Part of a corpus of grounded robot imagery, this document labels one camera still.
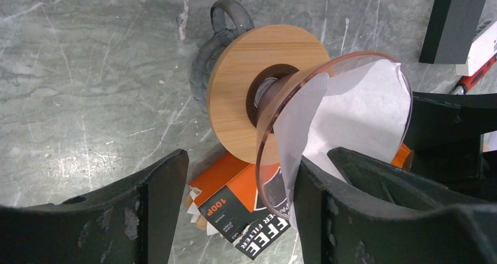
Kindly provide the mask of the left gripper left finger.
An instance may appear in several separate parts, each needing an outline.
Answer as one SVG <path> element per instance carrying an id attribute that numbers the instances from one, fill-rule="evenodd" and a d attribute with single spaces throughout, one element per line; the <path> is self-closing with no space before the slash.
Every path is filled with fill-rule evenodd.
<path id="1" fill-rule="evenodd" d="M 188 166 L 178 149 L 61 204 L 1 207 L 1 262 L 167 263 Z"/>

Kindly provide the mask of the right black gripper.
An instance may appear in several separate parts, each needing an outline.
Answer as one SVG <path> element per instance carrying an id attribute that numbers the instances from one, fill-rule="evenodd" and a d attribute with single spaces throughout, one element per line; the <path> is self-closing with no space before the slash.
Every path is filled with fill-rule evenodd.
<path id="1" fill-rule="evenodd" d="M 351 186 L 402 207 L 429 211 L 496 202 L 496 94 L 413 93 L 404 143 L 414 150 L 410 172 L 343 147 L 328 158 Z"/>

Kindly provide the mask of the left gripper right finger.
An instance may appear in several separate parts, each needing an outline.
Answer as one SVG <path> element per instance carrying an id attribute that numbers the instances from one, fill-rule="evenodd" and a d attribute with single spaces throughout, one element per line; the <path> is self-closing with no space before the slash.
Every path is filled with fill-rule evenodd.
<path id="1" fill-rule="evenodd" d="M 418 211 L 375 198 L 303 158 L 295 214 L 305 263 L 495 263 L 496 204 Z"/>

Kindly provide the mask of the white paper coffee filter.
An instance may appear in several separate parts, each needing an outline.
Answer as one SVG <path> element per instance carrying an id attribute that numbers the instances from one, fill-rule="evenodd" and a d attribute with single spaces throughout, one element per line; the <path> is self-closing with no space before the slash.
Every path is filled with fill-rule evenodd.
<path id="1" fill-rule="evenodd" d="M 410 121 L 412 91 L 401 65 L 387 59 L 322 72 L 301 88 L 274 124 L 290 224 L 297 226 L 295 180 L 302 158 L 343 179 L 328 151 L 347 148 L 390 163 Z"/>

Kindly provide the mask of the pink clear plastic dripper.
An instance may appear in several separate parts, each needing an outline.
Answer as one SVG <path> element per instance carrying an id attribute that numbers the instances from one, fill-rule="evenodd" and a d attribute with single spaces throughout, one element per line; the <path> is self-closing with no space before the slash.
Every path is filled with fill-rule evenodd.
<path id="1" fill-rule="evenodd" d="M 400 62 L 356 52 L 281 79 L 270 77 L 252 103 L 258 193 L 273 214 L 294 221 L 301 160 L 339 180 L 345 177 L 328 157 L 334 148 L 391 162 L 407 133 L 413 92 Z"/>

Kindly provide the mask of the orange coffee filter box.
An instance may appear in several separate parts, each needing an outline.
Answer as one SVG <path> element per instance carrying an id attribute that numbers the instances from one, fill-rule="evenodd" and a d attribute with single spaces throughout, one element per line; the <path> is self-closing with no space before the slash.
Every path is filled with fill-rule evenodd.
<path id="1" fill-rule="evenodd" d="M 219 235 L 255 260 L 284 232 L 288 221 L 263 204 L 253 164 L 226 153 L 189 184 L 185 207 L 208 236 Z"/>

